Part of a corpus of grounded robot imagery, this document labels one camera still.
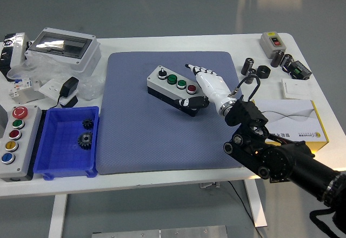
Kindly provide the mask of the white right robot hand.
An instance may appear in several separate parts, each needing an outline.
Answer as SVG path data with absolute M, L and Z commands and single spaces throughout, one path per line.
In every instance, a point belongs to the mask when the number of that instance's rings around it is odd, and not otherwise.
M 231 91 L 221 76 L 203 67 L 191 64 L 186 64 L 185 67 L 194 73 L 204 96 L 177 99 L 174 100 L 175 104 L 183 108 L 200 109 L 206 108 L 211 102 L 215 105 L 218 113 L 235 104 L 236 99 L 231 95 Z

